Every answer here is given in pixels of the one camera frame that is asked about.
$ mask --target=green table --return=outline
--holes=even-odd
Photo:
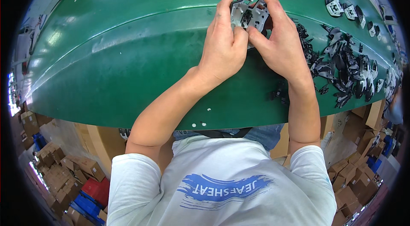
[[[37,113],[99,126],[130,128],[138,114],[164,90],[198,64],[206,29],[220,0],[62,0],[46,22],[29,63],[23,97]],[[382,40],[371,38],[346,16],[332,18],[324,0],[280,0],[290,17],[299,19],[314,49],[329,40],[320,26],[339,26],[353,35],[358,51],[379,63],[379,78],[393,65],[395,49],[382,18],[369,0],[358,4],[366,21],[379,25]],[[278,75],[257,52],[232,78],[203,97],[177,129],[218,129],[287,122],[288,107],[270,101]],[[320,88],[326,83],[315,78]],[[317,95],[321,116],[365,105],[352,98],[335,109],[337,90]],[[370,102],[383,99],[375,93]]]

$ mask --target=blue brush stroke print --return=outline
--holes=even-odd
[[[219,210],[231,201],[242,202],[274,182],[266,175],[253,175],[239,181],[222,181],[206,175],[190,174],[182,180],[177,191],[185,194],[181,207]]]

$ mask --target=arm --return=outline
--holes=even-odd
[[[207,30],[199,65],[155,99],[136,119],[126,153],[140,153],[158,162],[158,154],[185,114],[204,95],[236,74],[246,58],[248,34],[230,25],[229,5],[221,0]]]
[[[247,29],[250,42],[266,64],[289,84],[289,148],[320,147],[320,114],[315,87],[295,24],[279,0],[265,0],[272,17],[272,34],[266,39],[256,28]]]

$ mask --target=denim shorts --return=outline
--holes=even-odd
[[[249,132],[244,136],[244,138],[252,141],[257,141],[265,148],[266,151],[273,149],[280,139],[280,131],[282,130],[284,124],[269,125],[269,126],[256,126],[253,127]],[[239,129],[219,129],[219,132],[229,133],[235,135],[239,132]],[[174,131],[173,136],[176,141],[192,137],[200,136],[200,133],[194,131]]]

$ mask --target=red object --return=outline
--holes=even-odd
[[[106,207],[108,205],[110,181],[106,177],[104,177],[101,182],[97,182],[96,180],[89,178],[81,190],[87,193],[90,197],[94,198],[102,206]]]

